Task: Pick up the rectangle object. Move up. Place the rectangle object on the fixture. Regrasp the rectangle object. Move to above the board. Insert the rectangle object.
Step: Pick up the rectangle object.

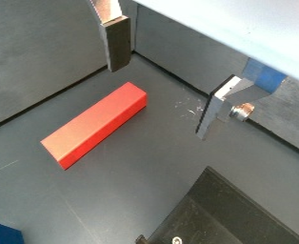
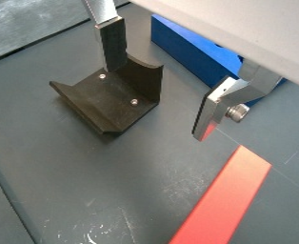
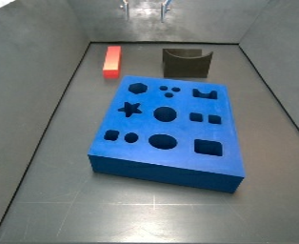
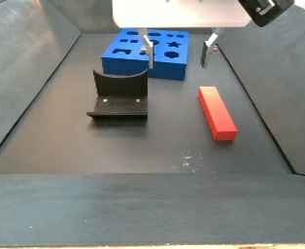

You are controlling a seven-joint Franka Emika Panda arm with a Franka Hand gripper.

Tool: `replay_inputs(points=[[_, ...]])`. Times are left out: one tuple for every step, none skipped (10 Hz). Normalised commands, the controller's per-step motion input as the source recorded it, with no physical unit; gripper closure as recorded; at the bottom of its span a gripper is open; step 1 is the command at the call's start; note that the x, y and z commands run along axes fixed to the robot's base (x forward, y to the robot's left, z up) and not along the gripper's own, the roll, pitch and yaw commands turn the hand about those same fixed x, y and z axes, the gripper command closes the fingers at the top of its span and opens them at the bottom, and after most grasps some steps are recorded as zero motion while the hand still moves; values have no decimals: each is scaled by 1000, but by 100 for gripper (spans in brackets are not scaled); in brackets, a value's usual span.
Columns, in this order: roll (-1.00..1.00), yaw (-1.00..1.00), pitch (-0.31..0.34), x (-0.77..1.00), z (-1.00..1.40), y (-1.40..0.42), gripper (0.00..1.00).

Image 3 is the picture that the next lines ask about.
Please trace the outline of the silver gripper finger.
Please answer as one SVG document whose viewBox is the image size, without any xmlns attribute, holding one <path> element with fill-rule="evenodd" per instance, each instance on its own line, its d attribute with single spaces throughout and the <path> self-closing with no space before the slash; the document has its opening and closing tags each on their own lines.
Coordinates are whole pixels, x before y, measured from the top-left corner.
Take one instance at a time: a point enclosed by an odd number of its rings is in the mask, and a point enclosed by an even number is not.
<svg viewBox="0 0 299 244">
<path fill-rule="evenodd" d="M 120 0 L 121 1 L 121 5 L 120 8 L 124 11 L 124 18 L 128 21 L 129 19 L 129 6 L 128 6 L 128 0 Z"/>
<path fill-rule="evenodd" d="M 164 20 L 165 20 L 165 15 L 166 15 L 166 12 L 169 11 L 169 6 L 170 6 L 170 4 L 172 4 L 172 1 L 173 0 L 164 0 L 162 2 L 161 2 L 161 16 L 160 16 L 160 19 L 161 19 L 161 22 L 164 22 Z"/>
</svg>

